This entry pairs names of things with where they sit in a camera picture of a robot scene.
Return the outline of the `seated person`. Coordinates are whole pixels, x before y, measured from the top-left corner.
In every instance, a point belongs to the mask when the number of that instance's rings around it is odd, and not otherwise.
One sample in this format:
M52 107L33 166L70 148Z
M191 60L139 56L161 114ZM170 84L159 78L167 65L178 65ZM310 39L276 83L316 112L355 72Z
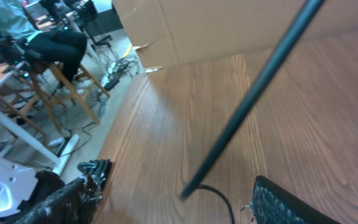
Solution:
M78 73L87 46L82 32L38 30L29 21L22 1L0 0L0 36L25 39L28 49L40 53L44 60L63 63L62 73L69 82Z

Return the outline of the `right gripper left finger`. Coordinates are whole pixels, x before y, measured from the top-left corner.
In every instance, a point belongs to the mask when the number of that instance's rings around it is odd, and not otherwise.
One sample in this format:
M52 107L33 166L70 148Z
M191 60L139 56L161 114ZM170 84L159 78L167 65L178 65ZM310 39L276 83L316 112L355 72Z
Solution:
M92 222L102 199L104 179L81 175L43 201L6 220L13 224L69 224Z

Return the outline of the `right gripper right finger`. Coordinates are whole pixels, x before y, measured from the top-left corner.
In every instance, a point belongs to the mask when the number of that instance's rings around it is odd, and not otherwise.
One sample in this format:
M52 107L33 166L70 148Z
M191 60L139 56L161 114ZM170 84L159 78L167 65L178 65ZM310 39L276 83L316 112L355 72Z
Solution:
M257 223L339 224L262 175L255 178L252 198L245 208L251 210Z

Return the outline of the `white desk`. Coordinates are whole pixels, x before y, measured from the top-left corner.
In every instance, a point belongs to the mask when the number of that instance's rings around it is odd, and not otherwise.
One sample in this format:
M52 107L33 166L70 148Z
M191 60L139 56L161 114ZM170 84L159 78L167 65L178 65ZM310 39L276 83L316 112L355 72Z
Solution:
M13 67L9 72L5 72L6 69L9 68L8 64L0 63L0 88L3 84L5 84L6 80L11 77L18 77L21 71L21 68L26 66L25 62L21 62ZM43 131L38 125L36 125L32 120L28 119L27 112L31 109L34 103L41 97L43 91L36 90L34 85L36 81L32 81L30 83L26 83L26 85L30 86L30 90L35 92L33 98L27 102L27 104L21 109L18 110L14 105L8 101L6 101L0 95L0 124L4 126L9 132L15 137L20 138L24 142L26 142L33 149L41 153L44 157L50 160L50 165L53 167L52 171L58 175L62 174L68 160L70 159L70 155L74 150L74 147L79 141L79 136L74 135L69 140L66 148L64 148L63 152L65 153L63 156L57 156L52 151L49 150L40 142L37 138L33 137L30 133L28 133L25 129L19 126L12 118L8 117L8 114L15 114L18 117L21 117L25 120L26 123L30 124L38 133L40 133L43 137L47 137L47 133Z

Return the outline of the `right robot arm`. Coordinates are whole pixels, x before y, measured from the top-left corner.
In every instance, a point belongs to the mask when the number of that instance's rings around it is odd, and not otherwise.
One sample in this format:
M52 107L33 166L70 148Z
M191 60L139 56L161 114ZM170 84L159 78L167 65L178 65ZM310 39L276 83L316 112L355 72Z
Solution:
M107 159L81 162L81 175L65 184L56 173L0 156L0 223L91 223L111 167ZM262 175L245 208L256 223L335 222Z

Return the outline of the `wooden stool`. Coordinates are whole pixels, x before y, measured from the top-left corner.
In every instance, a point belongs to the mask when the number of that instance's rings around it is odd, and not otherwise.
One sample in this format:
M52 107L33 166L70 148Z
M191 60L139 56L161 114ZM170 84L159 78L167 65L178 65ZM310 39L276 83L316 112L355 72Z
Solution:
M79 103L85 112L91 116L93 123L99 124L99 118L96 117L96 114L92 112L90 107L86 104L86 98L91 93L91 88L86 87L83 89L82 94L77 93L75 86L72 83L69 83L64 77L62 67L62 63L57 65L55 63L37 62L29 70L28 80L21 76L21 68L18 66L13 67L11 70L14 73L13 77L16 78L19 83L24 84L27 87L20 90L12 89L9 86L4 87L3 90L6 92L6 95L14 95L14 98L9 101L5 99L4 94L0 91L0 112L8 115L13 114L16 118L23 119L25 123L31 125L38 133L46 136L47 133L42 131L41 128L28 117L28 112L32 108L38 111L39 107L37 106L37 102L42 102L57 131L61 131L62 129L57 121L57 116L53 113L53 107L55 105L66 107L63 102L70 100L73 104ZM37 77L46 69L50 69L58 81L67 84L68 91L58 88L56 92L48 93L46 90L42 89Z

